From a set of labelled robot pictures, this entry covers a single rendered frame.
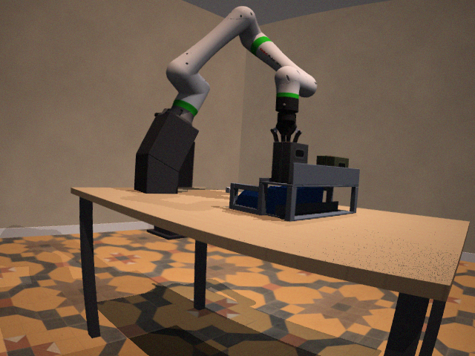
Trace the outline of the blue bin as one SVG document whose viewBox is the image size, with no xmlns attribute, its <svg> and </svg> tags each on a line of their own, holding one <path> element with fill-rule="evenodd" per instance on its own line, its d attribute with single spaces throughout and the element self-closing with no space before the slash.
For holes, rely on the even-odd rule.
<svg viewBox="0 0 475 356">
<path fill-rule="evenodd" d="M 314 188 L 314 189 L 318 189 L 318 201 L 317 202 L 322 202 L 323 201 L 324 188 Z"/>
<path fill-rule="evenodd" d="M 275 214 L 275 206 L 286 204 L 287 188 L 269 186 L 267 193 L 266 212 Z M 237 199 L 238 205 L 258 208 L 258 192 L 244 190 Z"/>
<path fill-rule="evenodd" d="M 297 187 L 296 204 L 318 201 L 318 189 Z"/>
</svg>

